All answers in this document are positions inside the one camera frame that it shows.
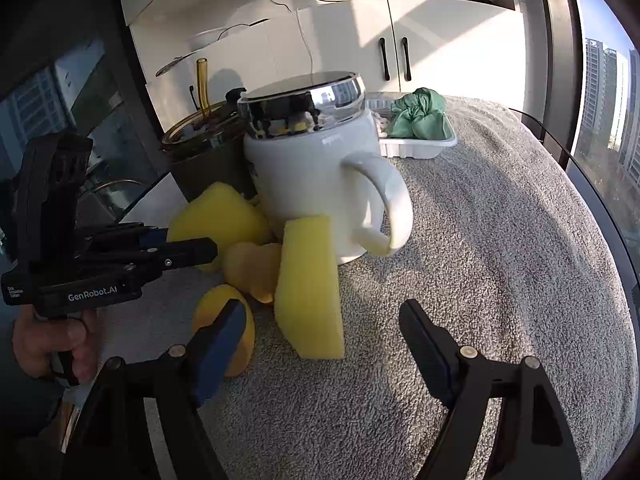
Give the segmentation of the person's left hand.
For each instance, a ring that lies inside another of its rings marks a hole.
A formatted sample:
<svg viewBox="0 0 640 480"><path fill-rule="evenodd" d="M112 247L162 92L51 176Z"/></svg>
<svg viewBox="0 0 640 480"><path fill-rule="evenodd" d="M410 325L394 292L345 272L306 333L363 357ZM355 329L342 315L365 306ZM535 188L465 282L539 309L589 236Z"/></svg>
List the person's left hand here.
<svg viewBox="0 0 640 480"><path fill-rule="evenodd" d="M21 306L12 334L16 362L28 376L40 378L50 373L53 352L69 351L78 382L91 382L98 370L98 328L93 310L82 312L81 320L38 321L33 306Z"/></svg>

